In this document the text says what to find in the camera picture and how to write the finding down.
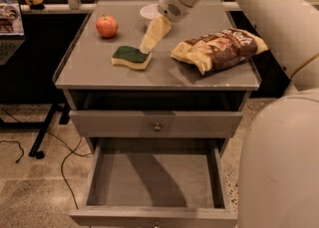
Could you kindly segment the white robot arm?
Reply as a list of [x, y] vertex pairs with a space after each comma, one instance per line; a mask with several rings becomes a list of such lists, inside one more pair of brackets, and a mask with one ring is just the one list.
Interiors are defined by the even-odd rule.
[[235, 1], [272, 55], [256, 63], [261, 91], [278, 97], [242, 146], [238, 228], [319, 228], [319, 11], [305, 0]]

